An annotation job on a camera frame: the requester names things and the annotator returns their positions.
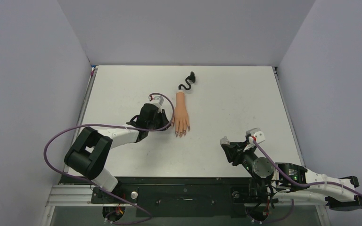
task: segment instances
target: mannequin hand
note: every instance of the mannequin hand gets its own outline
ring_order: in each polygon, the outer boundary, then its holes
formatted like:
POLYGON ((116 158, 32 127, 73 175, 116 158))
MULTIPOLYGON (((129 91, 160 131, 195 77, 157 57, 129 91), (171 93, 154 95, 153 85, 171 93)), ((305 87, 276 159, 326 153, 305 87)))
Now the mannequin hand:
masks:
POLYGON ((172 125, 175 125, 175 136, 180 135, 180 138, 187 134, 190 130, 189 127, 189 117, 187 108, 185 106, 185 96, 183 92, 177 93, 177 103, 174 110, 174 119, 172 121, 172 125))

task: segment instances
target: black flexible cable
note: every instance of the black flexible cable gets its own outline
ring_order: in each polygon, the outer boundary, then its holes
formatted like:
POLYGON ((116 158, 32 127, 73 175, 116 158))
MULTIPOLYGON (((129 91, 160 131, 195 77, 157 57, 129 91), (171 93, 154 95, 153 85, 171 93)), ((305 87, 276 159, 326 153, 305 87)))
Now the black flexible cable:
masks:
POLYGON ((188 84, 188 88, 184 86, 184 84, 180 84, 178 86, 178 90, 181 90, 182 87, 184 87, 185 90, 190 90, 191 89, 191 84, 188 82, 188 78, 185 79, 185 82, 188 84))

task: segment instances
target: white table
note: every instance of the white table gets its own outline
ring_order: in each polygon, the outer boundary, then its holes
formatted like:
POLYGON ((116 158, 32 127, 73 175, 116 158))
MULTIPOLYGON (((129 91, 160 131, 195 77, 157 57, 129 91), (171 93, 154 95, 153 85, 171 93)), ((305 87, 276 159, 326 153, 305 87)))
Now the white table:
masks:
MULTIPOLYGON (((265 133, 262 147, 274 161, 301 165, 271 67, 101 65, 82 123, 123 125, 139 114, 152 92, 167 95, 175 105, 178 85, 191 71, 197 77, 186 93, 191 131, 181 139, 174 128, 150 132, 139 143, 112 149, 105 167, 113 176, 249 177, 242 166, 227 162, 220 139, 244 141, 246 130, 255 127, 265 133)), ((170 119, 169 103, 163 108, 170 119)))

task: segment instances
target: mannequin finger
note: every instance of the mannequin finger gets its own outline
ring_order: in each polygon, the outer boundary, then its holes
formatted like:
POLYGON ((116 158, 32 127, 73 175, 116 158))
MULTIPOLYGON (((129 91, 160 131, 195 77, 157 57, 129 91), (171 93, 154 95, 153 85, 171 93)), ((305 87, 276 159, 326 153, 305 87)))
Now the mannequin finger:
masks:
POLYGON ((184 133, 184 124, 182 123, 182 120, 179 120, 178 134, 180 135, 180 138, 182 137, 183 133, 184 133))
POLYGON ((182 120, 182 127, 183 127, 182 132, 184 133, 184 136, 185 136, 187 134, 187 120, 186 119, 182 120))
POLYGON ((178 126, 179 126, 179 120, 175 120, 174 124, 175 124, 175 137, 178 137, 178 126))
POLYGON ((189 117, 187 117, 187 128, 188 128, 188 132, 191 130, 191 127, 189 127, 189 117))

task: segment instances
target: white wall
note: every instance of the white wall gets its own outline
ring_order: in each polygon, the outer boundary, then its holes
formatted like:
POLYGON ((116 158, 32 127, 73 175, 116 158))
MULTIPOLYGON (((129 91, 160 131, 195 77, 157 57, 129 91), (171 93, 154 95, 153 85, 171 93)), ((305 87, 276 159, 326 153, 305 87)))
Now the white wall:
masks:
MULTIPOLYGON (((90 72, 56 0, 0 1, 0 225, 39 225, 59 178, 42 151, 75 124, 90 72)), ((49 151, 58 167, 70 136, 49 151)))
POLYGON ((93 64, 279 65, 314 0, 58 0, 93 64))
MULTIPOLYGON (((362 0, 317 0, 278 73, 307 166, 362 192, 362 0)), ((328 213, 362 226, 362 210, 328 213)))

